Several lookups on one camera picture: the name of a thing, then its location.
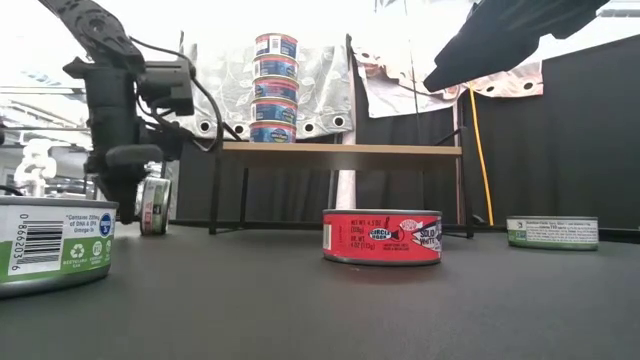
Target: dark tabletop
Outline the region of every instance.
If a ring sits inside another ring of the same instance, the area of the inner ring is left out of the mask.
[[[320,232],[121,227],[109,277],[0,302],[2,359],[638,359],[640,246],[445,238],[442,264],[322,259]]]

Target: tuna can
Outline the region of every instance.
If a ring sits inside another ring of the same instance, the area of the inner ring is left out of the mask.
[[[440,262],[442,213],[428,210],[325,210],[324,257],[362,265]]]
[[[298,62],[284,55],[264,54],[253,61],[253,77],[278,75],[291,79],[298,76]]]
[[[295,125],[298,105],[293,101],[278,98],[253,100],[251,117],[253,121],[283,121]]]
[[[537,249],[597,250],[598,218],[510,216],[509,245]]]
[[[283,121],[258,121],[249,125],[251,142],[294,143],[295,125]]]
[[[107,201],[0,196],[0,298],[107,276],[117,207]]]
[[[256,38],[256,56],[262,54],[286,55],[297,59],[298,40],[284,34],[264,34]]]
[[[263,76],[255,79],[254,92],[255,98],[280,98],[298,102],[298,83],[284,76]]]
[[[163,235],[169,223],[171,180],[148,177],[144,180],[140,203],[140,233]]]

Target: wooden shelf top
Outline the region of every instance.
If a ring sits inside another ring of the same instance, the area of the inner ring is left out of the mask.
[[[247,167],[331,170],[426,170],[462,155],[454,146],[272,144],[225,142],[224,153]]]

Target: white robot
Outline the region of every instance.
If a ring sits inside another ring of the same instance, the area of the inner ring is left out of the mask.
[[[26,196],[44,197],[45,180],[56,176],[56,160],[49,157],[49,149],[53,145],[51,140],[32,139],[22,150],[24,157],[13,178]]]

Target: stacked tuna cans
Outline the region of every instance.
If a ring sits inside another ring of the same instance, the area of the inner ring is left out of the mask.
[[[256,38],[251,142],[293,143],[298,113],[298,41],[284,34]]]

